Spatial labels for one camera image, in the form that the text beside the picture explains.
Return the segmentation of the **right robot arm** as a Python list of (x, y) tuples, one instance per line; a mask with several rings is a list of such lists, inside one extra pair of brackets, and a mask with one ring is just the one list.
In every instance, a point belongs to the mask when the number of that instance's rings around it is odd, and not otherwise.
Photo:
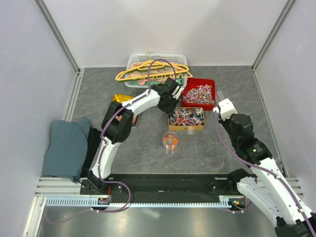
[(255, 137), (250, 116), (215, 118), (215, 124), (221, 124), (230, 138), (233, 149), (229, 153), (265, 185), (265, 189), (260, 188), (247, 171), (239, 169), (230, 173), (227, 191), (245, 195), (270, 220), (278, 237), (314, 237), (316, 213), (298, 197), (267, 146)]

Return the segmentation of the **gold lollipop tin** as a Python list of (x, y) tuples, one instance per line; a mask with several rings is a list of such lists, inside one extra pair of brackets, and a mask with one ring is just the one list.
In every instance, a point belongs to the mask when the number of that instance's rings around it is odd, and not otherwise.
[(195, 131), (205, 127), (204, 110), (200, 107), (178, 107), (168, 115), (168, 129), (171, 131)]

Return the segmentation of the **gold gummy candy tin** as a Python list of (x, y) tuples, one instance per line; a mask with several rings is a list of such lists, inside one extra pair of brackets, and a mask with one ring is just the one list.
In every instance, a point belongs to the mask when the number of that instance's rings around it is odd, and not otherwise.
[[(128, 100), (133, 99), (134, 96), (130, 96), (130, 95), (124, 95), (124, 94), (114, 94), (114, 96), (112, 97), (111, 102), (117, 101), (119, 103), (123, 103), (126, 102)], [(137, 126), (138, 120), (139, 120), (140, 115), (137, 115), (134, 119), (133, 119), (133, 123), (132, 123), (132, 128), (135, 128)]]

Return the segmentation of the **clear plastic scoop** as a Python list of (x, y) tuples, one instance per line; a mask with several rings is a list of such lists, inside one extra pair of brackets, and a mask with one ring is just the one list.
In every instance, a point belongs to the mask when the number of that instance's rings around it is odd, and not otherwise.
[(221, 90), (217, 91), (217, 98), (219, 101), (223, 101), (225, 99), (225, 96)]

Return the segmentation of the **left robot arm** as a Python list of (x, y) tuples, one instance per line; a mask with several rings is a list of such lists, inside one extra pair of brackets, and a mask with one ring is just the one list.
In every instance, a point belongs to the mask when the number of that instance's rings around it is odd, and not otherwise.
[(157, 107), (170, 115), (180, 101), (184, 88), (177, 81), (168, 78), (164, 83), (149, 87), (142, 94), (119, 103), (112, 102), (104, 116), (101, 132), (101, 148), (95, 165), (89, 171), (88, 180), (97, 194), (108, 190), (106, 178), (119, 146), (129, 137), (133, 119), (151, 107)]

